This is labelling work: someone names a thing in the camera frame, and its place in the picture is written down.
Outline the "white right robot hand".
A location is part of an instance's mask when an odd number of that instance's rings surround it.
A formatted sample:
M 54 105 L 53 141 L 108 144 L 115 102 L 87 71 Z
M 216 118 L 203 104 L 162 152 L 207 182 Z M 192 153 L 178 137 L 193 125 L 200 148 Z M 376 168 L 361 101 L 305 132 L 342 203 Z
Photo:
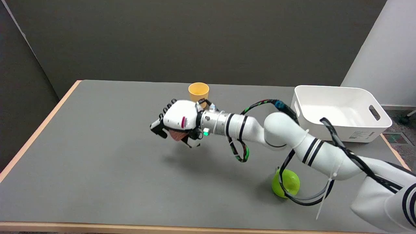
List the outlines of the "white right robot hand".
M 172 99 L 159 117 L 150 125 L 150 130 L 166 139 L 183 142 L 189 148 L 200 146 L 202 132 L 200 121 L 203 108 L 197 102 Z

